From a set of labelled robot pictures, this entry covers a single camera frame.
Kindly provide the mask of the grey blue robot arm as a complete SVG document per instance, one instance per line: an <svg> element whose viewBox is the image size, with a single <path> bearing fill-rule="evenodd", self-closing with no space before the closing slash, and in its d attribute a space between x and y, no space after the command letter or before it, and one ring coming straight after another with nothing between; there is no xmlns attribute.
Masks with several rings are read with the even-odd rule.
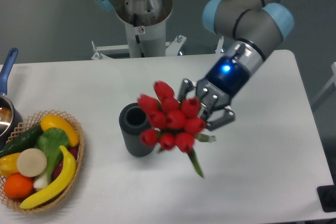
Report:
<svg viewBox="0 0 336 224"><path fill-rule="evenodd" d="M166 21L172 0L94 0L114 10L124 23L132 58L166 55ZM184 80L178 98L195 91L201 118L213 131L235 119L233 97L291 33L295 21L282 0L210 0L202 23L210 32L231 38L233 44L195 84Z"/></svg>

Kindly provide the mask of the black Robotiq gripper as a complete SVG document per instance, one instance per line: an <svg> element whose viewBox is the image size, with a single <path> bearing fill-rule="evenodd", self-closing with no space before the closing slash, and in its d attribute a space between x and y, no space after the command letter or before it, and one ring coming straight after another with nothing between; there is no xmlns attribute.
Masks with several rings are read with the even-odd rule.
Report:
<svg viewBox="0 0 336 224"><path fill-rule="evenodd" d="M249 80L248 71L242 64L229 56L222 56L203 79L196 82L187 78L182 80L177 100L182 103L189 92L196 87L196 97L212 110L223 109L219 118L207 121L206 128L214 131L235 121L235 113L229 106L232 98Z"/></svg>

